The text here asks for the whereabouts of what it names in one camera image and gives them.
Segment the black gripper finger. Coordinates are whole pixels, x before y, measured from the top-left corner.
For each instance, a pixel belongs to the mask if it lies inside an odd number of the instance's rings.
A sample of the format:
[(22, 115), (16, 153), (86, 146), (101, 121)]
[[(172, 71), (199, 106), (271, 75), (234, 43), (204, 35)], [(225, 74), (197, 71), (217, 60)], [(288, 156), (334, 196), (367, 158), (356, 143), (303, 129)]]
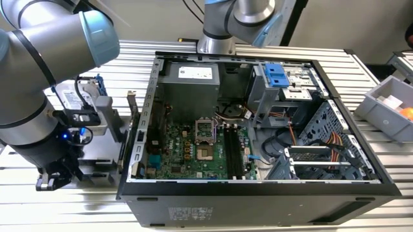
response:
[(48, 174), (45, 169), (38, 169), (36, 191), (54, 191), (69, 184), (69, 176), (58, 173)]
[(82, 172), (78, 168), (77, 158), (73, 156), (65, 156), (62, 158), (62, 165), (68, 169), (70, 175), (73, 175), (78, 181), (82, 181)]

